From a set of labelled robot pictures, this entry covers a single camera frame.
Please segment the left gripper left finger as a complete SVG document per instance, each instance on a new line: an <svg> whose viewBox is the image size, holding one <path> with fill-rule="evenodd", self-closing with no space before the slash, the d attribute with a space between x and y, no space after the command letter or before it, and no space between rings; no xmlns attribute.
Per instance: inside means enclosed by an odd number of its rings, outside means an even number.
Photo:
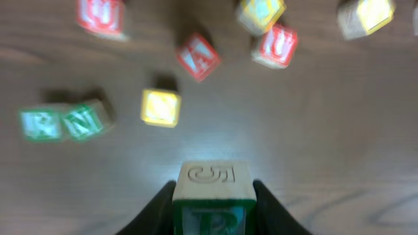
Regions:
<svg viewBox="0 0 418 235"><path fill-rule="evenodd" d="M172 196L176 182L168 181L140 213L116 235L174 235Z"/></svg>

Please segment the green R block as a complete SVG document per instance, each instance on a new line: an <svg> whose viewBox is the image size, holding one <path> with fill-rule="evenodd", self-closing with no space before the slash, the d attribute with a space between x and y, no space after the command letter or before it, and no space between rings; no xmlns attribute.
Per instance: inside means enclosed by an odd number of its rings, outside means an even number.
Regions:
<svg viewBox="0 0 418 235"><path fill-rule="evenodd" d="M248 163L186 161L172 196L174 234L255 234L256 203Z"/></svg>

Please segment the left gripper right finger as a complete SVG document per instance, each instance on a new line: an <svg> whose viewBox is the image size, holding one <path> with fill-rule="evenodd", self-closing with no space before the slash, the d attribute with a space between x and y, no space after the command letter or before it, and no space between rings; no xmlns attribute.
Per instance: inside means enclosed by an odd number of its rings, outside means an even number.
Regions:
<svg viewBox="0 0 418 235"><path fill-rule="evenodd" d="M312 235L286 210L261 180L254 180L253 187L257 196L256 234Z"/></svg>

